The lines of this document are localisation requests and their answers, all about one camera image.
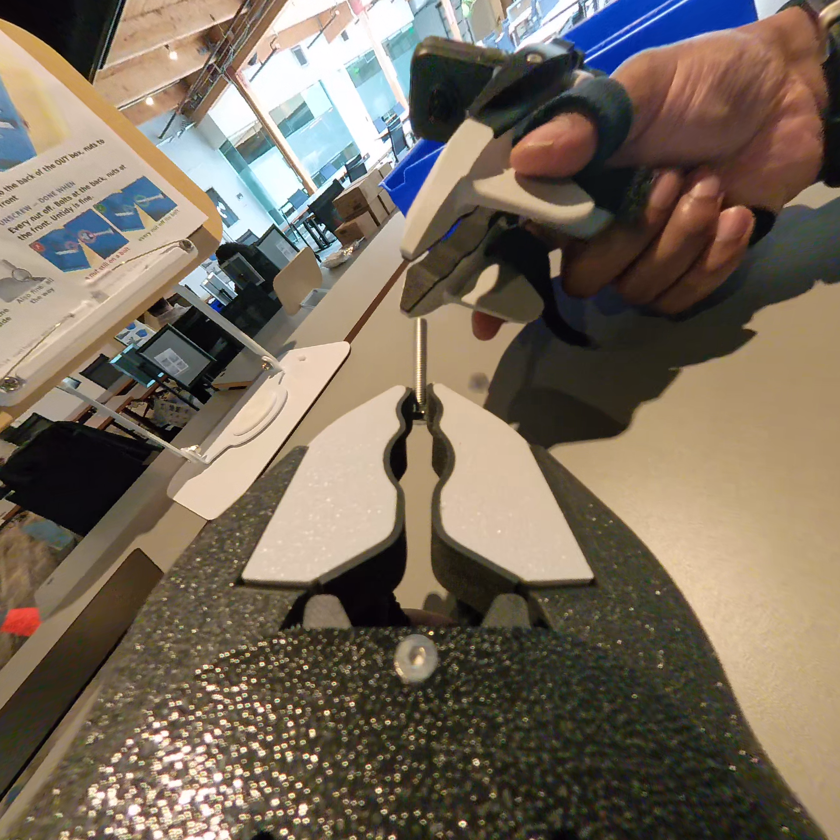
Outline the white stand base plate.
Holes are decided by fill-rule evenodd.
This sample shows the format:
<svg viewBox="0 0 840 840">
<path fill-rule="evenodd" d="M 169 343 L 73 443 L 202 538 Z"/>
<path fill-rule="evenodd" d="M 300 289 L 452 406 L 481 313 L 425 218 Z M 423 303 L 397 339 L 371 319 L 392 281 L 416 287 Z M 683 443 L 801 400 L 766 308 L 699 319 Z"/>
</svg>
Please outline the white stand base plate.
<svg viewBox="0 0 840 840">
<path fill-rule="evenodd" d="M 346 361 L 350 344 L 320 344 L 276 356 L 188 288 L 182 287 L 181 294 L 195 309 L 259 357 L 263 368 L 244 396 L 201 444 L 176 447 L 68 385 L 67 381 L 57 389 L 183 459 L 185 466 L 172 478 L 167 496 L 210 521 L 241 498 L 273 460 Z"/>
</svg>

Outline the long silver threaded bolt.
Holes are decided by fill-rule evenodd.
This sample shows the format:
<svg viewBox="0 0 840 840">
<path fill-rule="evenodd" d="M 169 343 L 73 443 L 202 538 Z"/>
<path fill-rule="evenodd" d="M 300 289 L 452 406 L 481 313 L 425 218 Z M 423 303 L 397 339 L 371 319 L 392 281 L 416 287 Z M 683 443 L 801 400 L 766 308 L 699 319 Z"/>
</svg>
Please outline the long silver threaded bolt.
<svg viewBox="0 0 840 840">
<path fill-rule="evenodd" d="M 413 395 L 415 419 L 424 421 L 427 410 L 427 321 L 414 320 Z"/>
</svg>

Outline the small computer monitor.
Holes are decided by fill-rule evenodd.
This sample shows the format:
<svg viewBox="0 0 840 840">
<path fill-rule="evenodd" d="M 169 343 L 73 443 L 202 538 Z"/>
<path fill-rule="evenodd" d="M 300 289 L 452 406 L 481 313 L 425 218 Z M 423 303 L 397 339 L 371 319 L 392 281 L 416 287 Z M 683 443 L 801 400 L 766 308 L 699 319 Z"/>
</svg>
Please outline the small computer monitor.
<svg viewBox="0 0 840 840">
<path fill-rule="evenodd" d="M 167 324 L 138 348 L 141 358 L 185 389 L 207 380 L 215 358 Z"/>
</svg>

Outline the blue plastic bin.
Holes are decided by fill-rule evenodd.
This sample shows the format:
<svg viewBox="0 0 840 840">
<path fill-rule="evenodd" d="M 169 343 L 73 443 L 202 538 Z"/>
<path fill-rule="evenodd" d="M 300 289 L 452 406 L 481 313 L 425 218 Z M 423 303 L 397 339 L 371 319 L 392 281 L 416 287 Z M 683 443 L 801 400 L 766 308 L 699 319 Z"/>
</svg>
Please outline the blue plastic bin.
<svg viewBox="0 0 840 840">
<path fill-rule="evenodd" d="M 419 140 L 390 174 L 383 177 L 383 189 L 403 216 L 407 215 L 444 148 L 445 143 Z"/>
<path fill-rule="evenodd" d="M 647 49 L 758 19 L 753 1 L 615 1 L 572 27 L 564 39 L 607 74 Z"/>
</svg>

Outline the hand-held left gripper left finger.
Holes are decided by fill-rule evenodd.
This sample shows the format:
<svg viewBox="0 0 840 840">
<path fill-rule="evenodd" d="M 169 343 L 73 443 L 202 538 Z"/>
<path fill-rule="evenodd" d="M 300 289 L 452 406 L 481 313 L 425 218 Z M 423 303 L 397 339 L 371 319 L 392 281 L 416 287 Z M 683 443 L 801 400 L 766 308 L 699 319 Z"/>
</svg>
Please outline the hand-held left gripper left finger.
<svg viewBox="0 0 840 840">
<path fill-rule="evenodd" d="M 388 585 L 406 564 L 404 467 L 413 392 L 395 385 L 324 428 L 306 447 L 241 572 L 247 585 L 330 585 L 383 564 Z"/>
</svg>

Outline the black bag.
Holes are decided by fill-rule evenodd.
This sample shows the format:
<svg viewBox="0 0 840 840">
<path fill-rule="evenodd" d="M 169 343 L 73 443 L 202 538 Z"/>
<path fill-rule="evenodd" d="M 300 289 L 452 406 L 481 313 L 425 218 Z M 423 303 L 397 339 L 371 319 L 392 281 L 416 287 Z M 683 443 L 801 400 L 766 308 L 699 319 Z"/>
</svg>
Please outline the black bag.
<svg viewBox="0 0 840 840">
<path fill-rule="evenodd" d="M 85 536 L 158 452 L 132 437 L 57 422 L 9 457 L 1 481 L 14 504 Z"/>
</svg>

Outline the dark wall screen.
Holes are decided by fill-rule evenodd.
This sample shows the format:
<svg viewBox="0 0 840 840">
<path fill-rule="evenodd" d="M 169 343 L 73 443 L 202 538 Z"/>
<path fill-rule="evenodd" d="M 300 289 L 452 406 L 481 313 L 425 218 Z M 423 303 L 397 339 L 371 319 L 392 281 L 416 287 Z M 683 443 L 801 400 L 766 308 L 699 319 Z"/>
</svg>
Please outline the dark wall screen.
<svg viewBox="0 0 840 840">
<path fill-rule="evenodd" d="M 56 49 L 89 82 L 104 67 L 125 6 L 125 1 L 58 2 Z"/>
</svg>

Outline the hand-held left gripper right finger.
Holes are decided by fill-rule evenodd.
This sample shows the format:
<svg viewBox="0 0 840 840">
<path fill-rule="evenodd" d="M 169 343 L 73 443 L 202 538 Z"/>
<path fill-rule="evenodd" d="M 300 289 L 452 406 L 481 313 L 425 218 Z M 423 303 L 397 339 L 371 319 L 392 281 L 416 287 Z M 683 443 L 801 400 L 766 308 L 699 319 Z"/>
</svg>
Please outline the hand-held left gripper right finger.
<svg viewBox="0 0 840 840">
<path fill-rule="evenodd" d="M 446 385 L 427 391 L 433 535 L 483 572 L 535 588 L 594 573 L 534 450 L 518 431 Z"/>
</svg>

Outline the person's right hand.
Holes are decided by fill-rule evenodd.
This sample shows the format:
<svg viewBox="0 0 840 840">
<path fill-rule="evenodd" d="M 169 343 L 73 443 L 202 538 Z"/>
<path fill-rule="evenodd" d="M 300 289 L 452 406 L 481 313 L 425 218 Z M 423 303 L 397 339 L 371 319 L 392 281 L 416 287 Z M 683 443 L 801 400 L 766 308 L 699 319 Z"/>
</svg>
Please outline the person's right hand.
<svg viewBox="0 0 840 840">
<path fill-rule="evenodd" d="M 562 245 L 574 298 L 612 287 L 675 316 L 739 267 L 758 223 L 825 173 L 824 119 L 838 106 L 830 2 L 799 2 L 740 28 L 649 49 L 612 77 L 634 120 L 610 165 L 655 173 L 641 219 Z"/>
</svg>

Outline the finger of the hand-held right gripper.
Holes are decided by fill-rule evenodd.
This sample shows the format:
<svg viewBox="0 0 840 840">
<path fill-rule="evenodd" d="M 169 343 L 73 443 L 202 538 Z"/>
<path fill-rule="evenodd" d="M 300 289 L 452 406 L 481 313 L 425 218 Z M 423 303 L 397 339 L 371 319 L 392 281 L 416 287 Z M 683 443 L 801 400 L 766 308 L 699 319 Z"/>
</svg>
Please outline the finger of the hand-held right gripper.
<svg viewBox="0 0 840 840">
<path fill-rule="evenodd" d="M 503 189 L 513 183 L 512 129 L 495 135 L 476 119 L 463 121 L 445 144 L 406 216 L 402 257 L 415 260 L 478 207 L 512 210 Z"/>
<path fill-rule="evenodd" d="M 544 243 L 515 219 L 461 220 L 410 265 L 400 308 L 421 318 L 451 303 L 507 322 L 540 318 Z"/>
</svg>

